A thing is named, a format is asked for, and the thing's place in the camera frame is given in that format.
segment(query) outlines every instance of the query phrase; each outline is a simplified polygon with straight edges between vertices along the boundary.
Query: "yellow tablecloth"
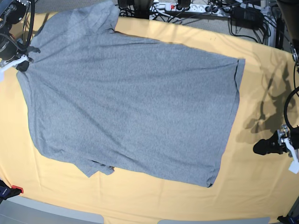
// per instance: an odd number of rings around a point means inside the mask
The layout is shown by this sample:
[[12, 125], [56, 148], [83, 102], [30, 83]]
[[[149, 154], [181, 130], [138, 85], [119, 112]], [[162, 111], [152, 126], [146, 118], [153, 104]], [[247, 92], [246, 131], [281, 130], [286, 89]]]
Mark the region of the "yellow tablecloth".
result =
[[[46, 20], [45, 14], [36, 15], [35, 31]], [[21, 26], [13, 28], [16, 35]], [[29, 135], [27, 106], [15, 69], [7, 71], [0, 83], [0, 178], [23, 187], [24, 197], [101, 214], [106, 224], [254, 217], [275, 222], [286, 215], [299, 196], [299, 175], [288, 171], [292, 159], [287, 154], [259, 156], [252, 147], [284, 123], [283, 105], [293, 89], [292, 56], [236, 37], [158, 21], [120, 18], [116, 30], [246, 59], [238, 113], [214, 186], [119, 168], [109, 176], [97, 172], [87, 178], [72, 164], [41, 156]], [[289, 116], [293, 125], [299, 124], [297, 107]]]

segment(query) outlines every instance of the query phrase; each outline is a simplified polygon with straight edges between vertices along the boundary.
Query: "gray t-shirt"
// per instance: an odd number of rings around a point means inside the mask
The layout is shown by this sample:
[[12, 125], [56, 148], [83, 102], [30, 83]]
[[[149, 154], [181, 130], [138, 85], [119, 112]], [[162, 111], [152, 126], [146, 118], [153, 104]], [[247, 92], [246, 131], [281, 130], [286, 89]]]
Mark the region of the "gray t-shirt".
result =
[[62, 12], [33, 38], [41, 53], [17, 77], [35, 147], [87, 176], [118, 167], [209, 187], [245, 60], [117, 33], [118, 14], [111, 1]]

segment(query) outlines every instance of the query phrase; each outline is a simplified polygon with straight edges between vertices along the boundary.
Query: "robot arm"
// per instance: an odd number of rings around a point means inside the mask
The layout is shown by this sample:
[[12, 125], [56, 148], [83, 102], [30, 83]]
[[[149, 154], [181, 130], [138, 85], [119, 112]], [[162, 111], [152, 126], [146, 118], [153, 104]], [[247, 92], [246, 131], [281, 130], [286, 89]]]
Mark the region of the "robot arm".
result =
[[277, 0], [277, 4], [290, 34], [293, 59], [299, 69], [299, 0]]
[[[12, 25], [19, 23], [31, 8], [30, 26], [27, 39], [24, 43], [18, 42], [10, 29]], [[32, 61], [28, 57], [28, 47], [33, 32], [35, 2], [34, 0], [2, 0], [0, 1], [0, 81], [3, 79], [4, 71], [10, 67], [25, 71]]]

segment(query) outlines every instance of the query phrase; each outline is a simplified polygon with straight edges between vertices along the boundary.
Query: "shirt sleeve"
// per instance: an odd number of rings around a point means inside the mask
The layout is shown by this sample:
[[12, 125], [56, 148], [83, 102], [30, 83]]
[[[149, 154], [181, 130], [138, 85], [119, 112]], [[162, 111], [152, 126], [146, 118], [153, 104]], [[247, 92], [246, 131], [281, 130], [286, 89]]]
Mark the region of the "shirt sleeve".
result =
[[46, 22], [44, 29], [52, 34], [97, 35], [114, 30], [119, 9], [111, 0], [89, 7], [60, 12]]
[[106, 175], [114, 172], [113, 167], [105, 164], [89, 160], [84, 157], [78, 157], [66, 151], [63, 151], [63, 161], [74, 164], [78, 167], [87, 177], [91, 177], [96, 172], [100, 171]]

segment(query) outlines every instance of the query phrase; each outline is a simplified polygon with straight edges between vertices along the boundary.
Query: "gray floor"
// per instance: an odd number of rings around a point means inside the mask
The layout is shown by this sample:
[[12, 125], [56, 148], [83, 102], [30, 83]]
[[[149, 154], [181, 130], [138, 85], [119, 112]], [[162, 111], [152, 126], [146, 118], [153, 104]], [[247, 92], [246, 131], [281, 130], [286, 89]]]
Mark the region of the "gray floor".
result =
[[[0, 224], [105, 224], [102, 216], [36, 202], [20, 196], [0, 205]], [[270, 218], [226, 221], [161, 220], [158, 224], [268, 224]]]

